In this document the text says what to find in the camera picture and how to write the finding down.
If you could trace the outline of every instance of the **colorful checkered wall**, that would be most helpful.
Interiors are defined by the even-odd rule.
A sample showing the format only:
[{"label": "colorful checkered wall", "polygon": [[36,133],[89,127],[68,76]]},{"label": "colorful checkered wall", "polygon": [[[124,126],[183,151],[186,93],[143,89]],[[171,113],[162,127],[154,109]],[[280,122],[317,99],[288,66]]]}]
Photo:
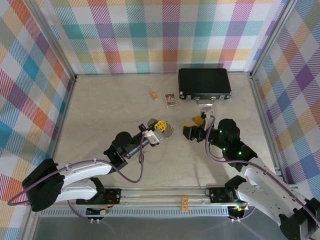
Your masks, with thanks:
[{"label": "colorful checkered wall", "polygon": [[7,202],[52,154],[70,87],[23,0],[0,0],[0,240],[19,234],[26,206]]},{"label": "colorful checkered wall", "polygon": [[320,0],[300,0],[256,76],[290,183],[320,199]]},{"label": "colorful checkered wall", "polygon": [[76,73],[122,74],[247,71],[286,0],[37,2]]}]

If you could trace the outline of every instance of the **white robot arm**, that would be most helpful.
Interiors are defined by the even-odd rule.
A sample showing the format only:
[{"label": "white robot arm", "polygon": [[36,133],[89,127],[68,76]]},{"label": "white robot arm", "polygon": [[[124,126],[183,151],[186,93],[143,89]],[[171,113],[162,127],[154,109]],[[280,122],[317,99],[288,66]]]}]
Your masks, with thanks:
[{"label": "white robot arm", "polygon": [[[120,132],[111,146],[103,152],[109,161],[95,158],[72,164],[57,164],[52,158],[44,160],[22,182],[24,190],[13,197],[8,204],[13,206],[29,203],[34,212],[66,200],[91,200],[98,204],[103,200],[105,188],[99,179],[93,176],[118,172],[132,183],[139,182],[144,164],[142,148],[148,144],[152,147],[158,145],[164,138],[166,125],[164,121],[155,121],[148,128],[141,124],[140,132],[133,137],[128,132]],[[124,176],[120,169],[128,164],[126,159],[130,159],[139,151],[141,174],[139,179],[134,181]],[[28,201],[13,203],[22,194],[26,194]]]},{"label": "white robot arm", "polygon": [[[308,239],[319,228],[320,202],[315,198],[308,200],[277,177],[250,147],[240,141],[240,129],[232,119],[221,120],[215,129],[213,111],[207,107],[201,110],[197,122],[194,126],[186,124],[183,135],[191,141],[205,140],[209,158],[229,164],[246,177],[237,175],[225,184],[225,194],[232,201],[244,201],[265,213],[290,240]],[[209,145],[220,148],[225,161],[214,159]]]}]

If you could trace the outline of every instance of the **orange tag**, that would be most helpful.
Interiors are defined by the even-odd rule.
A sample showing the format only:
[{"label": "orange tag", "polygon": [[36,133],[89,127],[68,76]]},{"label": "orange tag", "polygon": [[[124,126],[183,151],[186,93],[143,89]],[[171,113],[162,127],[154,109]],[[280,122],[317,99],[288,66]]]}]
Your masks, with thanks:
[{"label": "orange tag", "polygon": [[189,211],[189,199],[187,196],[182,197],[182,212],[188,212]]},{"label": "orange tag", "polygon": [[152,99],[153,99],[154,101],[159,100],[158,95],[157,95],[156,92],[154,92],[154,91],[150,92],[150,96],[152,97]]}]

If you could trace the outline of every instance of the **small box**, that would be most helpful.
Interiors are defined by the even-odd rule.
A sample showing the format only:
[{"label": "small box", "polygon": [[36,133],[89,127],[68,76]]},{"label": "small box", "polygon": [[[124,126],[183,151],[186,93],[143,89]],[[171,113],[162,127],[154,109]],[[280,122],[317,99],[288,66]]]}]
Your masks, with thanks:
[{"label": "small box", "polygon": [[168,108],[177,106],[177,100],[174,93],[165,95],[166,106]]}]

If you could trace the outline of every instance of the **metal bracket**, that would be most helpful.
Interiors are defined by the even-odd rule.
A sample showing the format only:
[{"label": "metal bracket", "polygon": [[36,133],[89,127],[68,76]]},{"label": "metal bracket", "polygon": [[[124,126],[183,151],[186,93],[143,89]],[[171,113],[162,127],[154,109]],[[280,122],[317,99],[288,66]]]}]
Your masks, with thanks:
[{"label": "metal bracket", "polygon": [[209,188],[210,203],[233,203],[230,197],[226,194],[225,187],[210,187]]}]

